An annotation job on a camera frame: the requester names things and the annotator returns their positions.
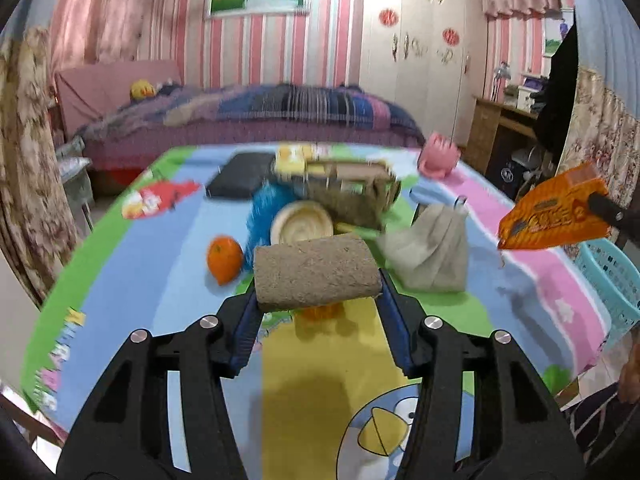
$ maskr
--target bedspread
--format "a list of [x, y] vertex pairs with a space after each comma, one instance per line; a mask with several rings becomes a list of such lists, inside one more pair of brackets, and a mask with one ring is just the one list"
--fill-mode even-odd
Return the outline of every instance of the bedspread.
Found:
[[422, 140], [420, 129], [401, 107], [348, 88], [290, 84], [232, 86], [201, 90], [173, 86], [155, 97], [126, 105], [78, 130], [84, 140], [113, 141], [141, 128], [185, 126], [197, 121], [287, 120], [340, 124], [361, 130], [401, 128]]

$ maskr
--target sponge block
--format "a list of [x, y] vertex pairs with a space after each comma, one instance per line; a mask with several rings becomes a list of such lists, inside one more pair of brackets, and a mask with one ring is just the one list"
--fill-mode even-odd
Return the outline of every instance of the sponge block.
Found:
[[256, 247], [254, 279], [263, 312], [377, 296], [382, 290], [376, 261], [355, 234]]

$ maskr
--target blue cartoon bird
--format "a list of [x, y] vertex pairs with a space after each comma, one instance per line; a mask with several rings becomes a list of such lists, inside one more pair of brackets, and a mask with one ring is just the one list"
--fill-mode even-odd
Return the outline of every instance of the blue cartoon bird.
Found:
[[[350, 421], [340, 443], [337, 480], [393, 480], [414, 423], [419, 384], [391, 390], [364, 406]], [[473, 397], [464, 392], [458, 459], [468, 456]]]

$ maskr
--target red decorative sticker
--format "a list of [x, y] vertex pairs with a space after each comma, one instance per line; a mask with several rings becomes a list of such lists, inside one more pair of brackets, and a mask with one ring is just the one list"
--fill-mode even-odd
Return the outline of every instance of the red decorative sticker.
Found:
[[172, 210], [178, 202], [200, 189], [200, 184], [188, 180], [180, 184], [159, 180], [137, 191], [133, 191], [122, 203], [122, 217], [137, 220], [159, 215]]
[[380, 19], [380, 23], [382, 23], [385, 27], [393, 27], [398, 24], [398, 13], [393, 9], [385, 9], [381, 10], [378, 15]]
[[460, 35], [453, 28], [443, 30], [442, 38], [449, 46], [458, 46], [460, 43]]

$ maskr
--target white wardrobe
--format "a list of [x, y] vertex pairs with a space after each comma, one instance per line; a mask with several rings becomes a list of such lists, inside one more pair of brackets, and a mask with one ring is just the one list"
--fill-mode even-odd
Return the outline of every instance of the white wardrobe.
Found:
[[364, 0], [360, 86], [464, 146], [486, 46], [481, 0]]

